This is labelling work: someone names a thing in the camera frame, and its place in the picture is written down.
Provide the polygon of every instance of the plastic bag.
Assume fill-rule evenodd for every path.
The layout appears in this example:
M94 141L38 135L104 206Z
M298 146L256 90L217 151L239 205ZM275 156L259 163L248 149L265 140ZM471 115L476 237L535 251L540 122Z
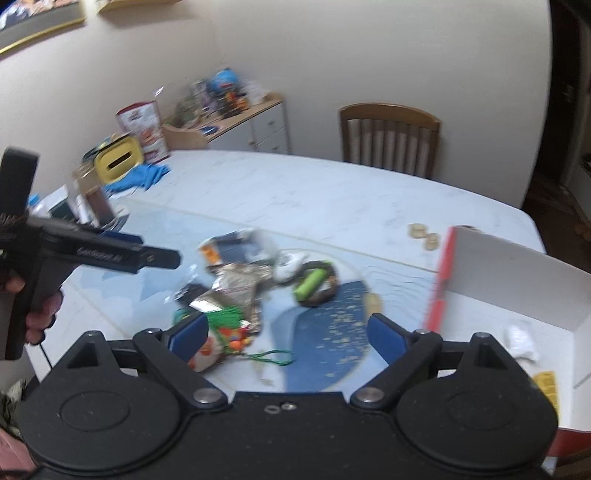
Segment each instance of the plastic bag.
M203 241L199 250L210 265L230 263L260 263L271 265L277 256L277 247L264 233L246 228Z
M513 358L524 358L532 362L540 359L529 323L525 321L511 323L505 330L505 337L507 351Z

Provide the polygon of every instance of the hand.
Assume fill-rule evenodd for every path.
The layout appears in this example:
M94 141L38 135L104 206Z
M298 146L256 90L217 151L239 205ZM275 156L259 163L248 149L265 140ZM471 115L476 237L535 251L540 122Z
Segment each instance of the hand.
M19 293L25 287L25 281L18 276L13 275L6 282L5 289L9 293ZM48 328L53 322L53 316L61 308L63 295L61 292L49 297L43 303L42 312L30 312L27 315L27 332L25 340L32 345L38 345L45 338L43 330Z

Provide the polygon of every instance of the yellow container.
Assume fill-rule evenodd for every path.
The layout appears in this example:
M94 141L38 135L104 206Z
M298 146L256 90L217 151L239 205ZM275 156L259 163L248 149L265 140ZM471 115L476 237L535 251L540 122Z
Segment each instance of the yellow container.
M95 154L95 170L105 185L121 180L143 162L142 147L138 139L129 134L99 147Z

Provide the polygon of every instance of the black cable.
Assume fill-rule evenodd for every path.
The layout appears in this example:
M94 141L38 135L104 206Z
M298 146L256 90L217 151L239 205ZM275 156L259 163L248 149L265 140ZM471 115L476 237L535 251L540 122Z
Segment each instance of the black cable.
M43 356L45 357L45 360L47 360L47 363L49 364L49 370L53 370L53 365L49 361L49 357L47 356L47 353L45 352L45 349L43 348L43 345L40 344L40 343L39 343L39 348L41 349L41 352L43 352Z

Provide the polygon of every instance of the cardboard box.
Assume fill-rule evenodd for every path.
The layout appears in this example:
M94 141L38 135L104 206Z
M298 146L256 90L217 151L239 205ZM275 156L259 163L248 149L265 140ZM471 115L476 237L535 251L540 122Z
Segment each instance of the cardboard box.
M551 456L591 446L591 274L521 245L464 227L450 229L425 327L467 342L524 320L540 360L530 375L554 371L560 430Z

